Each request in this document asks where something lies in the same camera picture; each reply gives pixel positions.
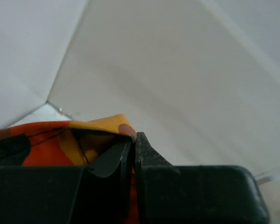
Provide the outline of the orange camouflage trousers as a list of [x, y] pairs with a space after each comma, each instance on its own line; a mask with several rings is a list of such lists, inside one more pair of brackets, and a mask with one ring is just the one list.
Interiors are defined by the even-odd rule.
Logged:
[[[90, 164], [129, 140], [109, 177]], [[0, 224], [137, 224], [131, 154], [136, 132], [124, 115], [46, 121], [0, 130]]]

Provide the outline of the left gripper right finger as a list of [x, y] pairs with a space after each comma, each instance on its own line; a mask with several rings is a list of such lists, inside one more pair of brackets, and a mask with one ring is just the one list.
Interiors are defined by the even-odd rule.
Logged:
[[181, 175], [178, 167], [169, 163], [152, 147], [144, 132], [137, 133], [135, 152], [136, 175]]

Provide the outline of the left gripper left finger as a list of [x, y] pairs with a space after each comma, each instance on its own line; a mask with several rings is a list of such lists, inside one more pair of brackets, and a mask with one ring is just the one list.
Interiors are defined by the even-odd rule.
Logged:
[[118, 167], [121, 169], [121, 162], [126, 158], [130, 147], [129, 140], [116, 143], [90, 164], [90, 172], [97, 177], [111, 176]]

